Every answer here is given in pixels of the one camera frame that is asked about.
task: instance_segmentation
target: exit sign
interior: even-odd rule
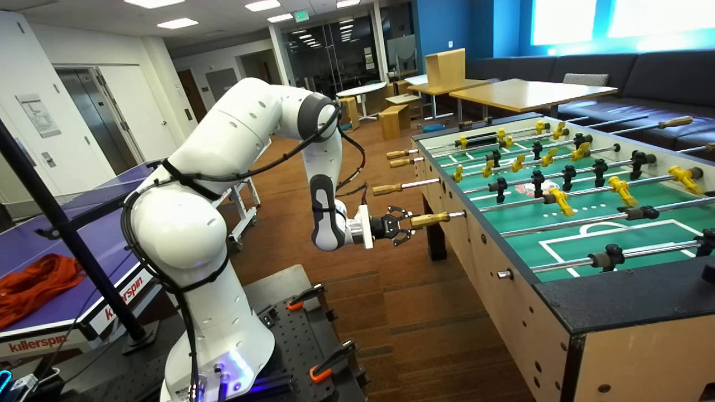
[[[303,10],[303,8],[300,8],[300,10],[292,13],[292,20],[294,20],[294,23],[306,23],[308,17],[311,17],[311,16],[308,16],[308,10]]]

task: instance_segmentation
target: white wall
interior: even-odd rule
[[[192,121],[186,116],[189,102],[160,37],[111,36],[47,24],[33,24],[33,32],[56,67],[138,65],[177,144],[197,127],[193,116]]]
[[[0,56],[0,118],[35,160],[47,187],[56,197],[75,195],[111,179],[114,171],[105,154],[73,108],[33,28],[17,13],[0,10]],[[38,96],[59,134],[40,135],[17,96]],[[14,205],[28,200],[7,162],[0,162],[0,200],[14,217]]]
[[[216,101],[214,101],[214,94],[209,91],[205,73],[216,71],[216,68],[231,68],[237,73],[237,78],[240,80],[245,73],[243,73],[243,65],[239,62],[239,58],[245,54],[259,54],[266,49],[272,49],[269,37],[257,39],[257,43],[245,43],[245,44],[234,44],[234,47],[224,47],[216,52],[183,56],[183,58],[177,58],[173,65],[177,65],[177,71],[183,71],[183,68],[192,71],[197,86],[201,91],[201,101],[209,110]]]

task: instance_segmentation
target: wooden floor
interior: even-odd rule
[[[365,149],[365,167],[352,186],[410,180],[412,170],[390,170],[383,152],[410,144],[410,135],[382,141],[380,122],[350,130]],[[294,147],[276,138],[262,160],[272,160]],[[344,144],[344,175],[360,162],[360,154]],[[311,198],[302,159],[255,176],[262,197],[257,225],[243,236],[243,250],[231,263],[243,284],[302,263],[312,282],[325,286],[336,312],[341,340],[354,340],[360,363],[368,376],[368,400],[532,400],[510,352],[495,335],[485,309],[454,256],[430,261],[426,236],[374,250],[345,246],[319,252],[311,244]],[[360,195],[341,198],[354,215]],[[370,197],[370,215],[389,205],[421,212],[418,190]]]

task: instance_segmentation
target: ceiling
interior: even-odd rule
[[[308,10],[311,20],[325,13],[350,13],[336,8],[334,0],[279,0],[279,8],[253,13],[243,4],[250,0],[186,0],[163,8],[140,8],[123,0],[0,0],[1,10],[17,10],[28,23],[57,24],[83,32],[105,32],[123,36],[159,36],[177,54],[245,43],[245,37],[267,37],[267,16]],[[192,17],[198,24],[164,32],[157,24],[172,17]]]

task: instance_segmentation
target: foosball table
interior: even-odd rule
[[[711,395],[712,160],[538,114],[412,142],[372,195],[421,190],[534,400]]]

